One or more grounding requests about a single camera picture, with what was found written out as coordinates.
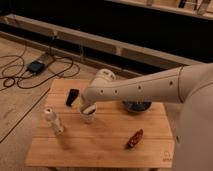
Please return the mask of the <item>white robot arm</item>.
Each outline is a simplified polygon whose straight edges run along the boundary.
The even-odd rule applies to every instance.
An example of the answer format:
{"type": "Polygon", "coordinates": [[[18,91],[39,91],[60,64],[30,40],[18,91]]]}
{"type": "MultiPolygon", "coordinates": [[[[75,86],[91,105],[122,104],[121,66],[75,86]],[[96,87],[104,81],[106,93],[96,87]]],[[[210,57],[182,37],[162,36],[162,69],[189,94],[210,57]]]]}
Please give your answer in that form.
{"type": "Polygon", "coordinates": [[[213,171],[213,63],[121,81],[101,69],[81,94],[80,112],[93,114],[101,101],[181,103],[172,171],[213,171]]]}

